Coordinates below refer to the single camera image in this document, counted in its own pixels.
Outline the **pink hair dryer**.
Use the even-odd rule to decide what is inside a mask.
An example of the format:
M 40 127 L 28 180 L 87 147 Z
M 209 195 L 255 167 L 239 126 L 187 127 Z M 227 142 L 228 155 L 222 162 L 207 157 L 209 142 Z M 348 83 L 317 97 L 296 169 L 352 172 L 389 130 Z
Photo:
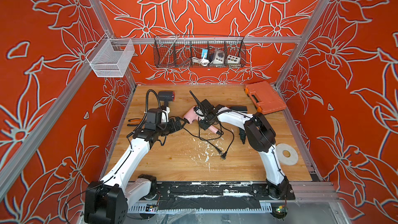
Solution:
M 193 106 L 191 109 L 189 109 L 185 113 L 183 118 L 188 122 L 188 124 L 192 124 L 195 121 L 198 122 L 199 118 L 200 119 L 204 119 L 202 112 L 199 110 L 199 108 L 197 106 L 196 107 Z M 221 131 L 218 128 L 216 128 L 216 127 L 214 127 L 214 128 L 215 128 L 215 130 L 211 131 L 212 133 L 218 134 L 218 135 L 222 134 Z

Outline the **dark green hair dryer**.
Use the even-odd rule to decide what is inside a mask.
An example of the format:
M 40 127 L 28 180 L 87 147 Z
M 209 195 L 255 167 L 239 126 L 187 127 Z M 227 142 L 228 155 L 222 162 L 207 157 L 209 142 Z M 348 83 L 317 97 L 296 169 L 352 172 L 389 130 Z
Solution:
M 230 109 L 234 110 L 236 112 L 239 112 L 239 113 L 243 113 L 243 114 L 247 114 L 248 113 L 248 108 L 246 106 L 237 106 L 236 105 L 236 106 L 231 106 Z M 245 129 L 244 129 L 244 125 L 241 124 L 238 128 L 239 128 L 240 140 L 241 140 L 241 142 L 243 144 L 245 144 L 247 136 L 246 136 L 246 132 L 245 132 Z

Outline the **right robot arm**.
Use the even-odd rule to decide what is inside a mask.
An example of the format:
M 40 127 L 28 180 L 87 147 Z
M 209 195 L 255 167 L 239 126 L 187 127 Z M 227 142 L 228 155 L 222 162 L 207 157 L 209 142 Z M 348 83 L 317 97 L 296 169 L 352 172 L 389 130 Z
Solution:
M 248 114 L 233 110 L 224 105 L 213 106 L 207 99 L 196 102 L 184 116 L 189 123 L 197 120 L 199 126 L 207 130 L 214 123 L 228 123 L 244 130 L 249 145 L 259 153 L 266 171 L 266 183 L 272 199 L 286 199 L 291 185 L 278 159 L 276 152 L 276 132 L 262 113 Z

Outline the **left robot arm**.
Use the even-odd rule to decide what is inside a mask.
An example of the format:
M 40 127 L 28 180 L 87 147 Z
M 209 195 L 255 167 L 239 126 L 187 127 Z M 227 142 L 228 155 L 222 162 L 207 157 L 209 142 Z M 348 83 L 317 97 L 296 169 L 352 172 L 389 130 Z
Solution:
M 152 146 L 156 142 L 165 144 L 160 138 L 182 129 L 179 119 L 169 118 L 169 102 L 174 99 L 173 91 L 147 91 L 144 116 L 126 136 L 129 142 L 126 151 L 101 180 L 91 182 L 82 192 L 86 224 L 122 224 L 130 206 L 143 197 L 156 196 L 156 177 L 143 174 L 133 184 L 130 185 L 129 181 Z

